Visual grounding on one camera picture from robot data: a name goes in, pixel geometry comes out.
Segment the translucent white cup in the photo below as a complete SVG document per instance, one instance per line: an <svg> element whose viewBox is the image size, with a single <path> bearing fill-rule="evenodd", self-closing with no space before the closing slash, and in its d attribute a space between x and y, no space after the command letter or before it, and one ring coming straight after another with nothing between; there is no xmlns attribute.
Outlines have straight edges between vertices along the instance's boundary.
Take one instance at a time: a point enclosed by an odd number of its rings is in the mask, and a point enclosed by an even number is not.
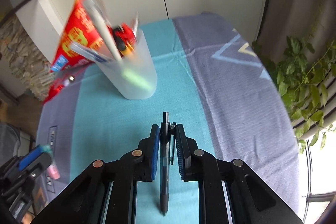
<svg viewBox="0 0 336 224"><path fill-rule="evenodd" d="M137 32L137 42L133 54L125 56L121 62L96 62L118 91L129 100L152 96L158 79L145 36L140 29ZM104 47L98 50L107 55L104 51Z"/></svg>

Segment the silver rivet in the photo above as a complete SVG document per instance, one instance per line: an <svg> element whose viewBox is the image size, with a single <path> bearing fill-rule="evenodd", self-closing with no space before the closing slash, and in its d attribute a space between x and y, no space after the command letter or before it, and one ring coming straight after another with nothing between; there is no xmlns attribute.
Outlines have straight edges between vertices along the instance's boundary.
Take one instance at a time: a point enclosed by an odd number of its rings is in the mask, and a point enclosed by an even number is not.
<svg viewBox="0 0 336 224"><path fill-rule="evenodd" d="M234 164L235 166L242 167L244 163L243 163L242 160L235 159L235 160L233 161L233 164Z"/></svg>
<svg viewBox="0 0 336 224"><path fill-rule="evenodd" d="M93 162L93 167L99 168L99 167L102 167L102 165L103 165L103 162L101 160L95 160Z"/></svg>
<svg viewBox="0 0 336 224"><path fill-rule="evenodd" d="M135 156L135 157L140 157L142 155L142 151L141 150L134 150L132 152L132 155Z"/></svg>
<svg viewBox="0 0 336 224"><path fill-rule="evenodd" d="M194 151L194 154L195 154L196 156L203 156L203 155L204 155L204 151L203 151L202 149L196 149L196 150Z"/></svg>

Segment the floor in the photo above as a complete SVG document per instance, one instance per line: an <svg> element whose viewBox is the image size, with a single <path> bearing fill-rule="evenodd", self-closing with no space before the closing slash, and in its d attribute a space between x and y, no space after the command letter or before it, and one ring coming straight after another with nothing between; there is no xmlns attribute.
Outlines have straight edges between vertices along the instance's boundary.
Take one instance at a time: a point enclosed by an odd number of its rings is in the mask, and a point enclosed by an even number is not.
<svg viewBox="0 0 336 224"><path fill-rule="evenodd" d="M23 94L17 98L17 106L8 106L2 103L0 106L0 122L8 122L21 128L22 131L36 138L39 124L42 102L32 95Z"/></svg>

